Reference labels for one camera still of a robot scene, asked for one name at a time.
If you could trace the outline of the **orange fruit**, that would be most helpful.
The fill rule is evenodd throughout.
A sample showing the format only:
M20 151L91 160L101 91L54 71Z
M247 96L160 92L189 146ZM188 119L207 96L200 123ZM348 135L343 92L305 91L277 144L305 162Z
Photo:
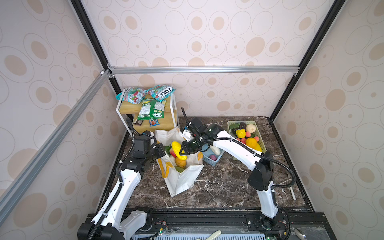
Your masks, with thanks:
M181 160L179 158L175 158L175 163L176 163L177 167L182 168L182 169L185 169L186 165L187 165L186 160Z

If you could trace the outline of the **yellow mango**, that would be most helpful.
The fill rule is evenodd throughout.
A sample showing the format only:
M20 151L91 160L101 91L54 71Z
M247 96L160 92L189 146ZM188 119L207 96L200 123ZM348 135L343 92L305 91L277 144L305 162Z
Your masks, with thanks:
M182 145L179 142L173 141L171 143L171 147L173 148L174 152L177 155L177 158L181 160L187 160L187 156L185 155L184 151L182 150Z

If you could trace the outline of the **white grocery bag yellow handles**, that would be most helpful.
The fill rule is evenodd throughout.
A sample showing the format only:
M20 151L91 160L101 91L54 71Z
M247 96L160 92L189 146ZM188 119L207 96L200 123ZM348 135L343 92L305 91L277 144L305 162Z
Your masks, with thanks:
M171 143L173 141L180 144L185 140L179 128L174 128L170 131L156 130L155 137L158 143L162 143L166 155L157 160L160 167L162 177L164 178L170 196L173 198L176 195L190 189L200 172L203 165L203 153L197 152L195 154L187 155L187 165L185 169L177 167L175 158L170 154Z

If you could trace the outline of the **red yellow peach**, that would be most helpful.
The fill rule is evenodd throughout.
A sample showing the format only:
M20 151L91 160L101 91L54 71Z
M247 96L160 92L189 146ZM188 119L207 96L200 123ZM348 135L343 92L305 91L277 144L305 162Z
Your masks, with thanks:
M177 157L177 155L176 155L176 153L174 152L173 148L170 149L170 154L171 154L174 158Z

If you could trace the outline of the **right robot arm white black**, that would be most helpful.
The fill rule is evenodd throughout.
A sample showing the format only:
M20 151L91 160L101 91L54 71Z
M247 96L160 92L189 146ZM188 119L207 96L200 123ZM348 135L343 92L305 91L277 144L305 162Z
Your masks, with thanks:
M257 191L261 204L261 225L266 230L272 230L283 216L275 198L275 188L289 188L296 183L295 173L282 162L268 155L246 146L232 137L217 124L206 126L198 118L186 119L186 127L182 130L186 139L181 144L181 155L197 153L204 145L215 146L229 153L250 171L249 185ZM284 168L292 177L288 184L274 184L274 166Z

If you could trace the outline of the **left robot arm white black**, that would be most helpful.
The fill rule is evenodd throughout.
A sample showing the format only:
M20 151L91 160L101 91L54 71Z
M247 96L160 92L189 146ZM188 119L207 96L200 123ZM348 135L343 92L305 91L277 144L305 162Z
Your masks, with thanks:
M127 204L146 167L166 155L163 144L154 134L145 131L134 137L129 153L117 165L118 181L100 211L89 223L83 223L77 233L79 240L129 240L149 224L149 209L136 208L123 218Z

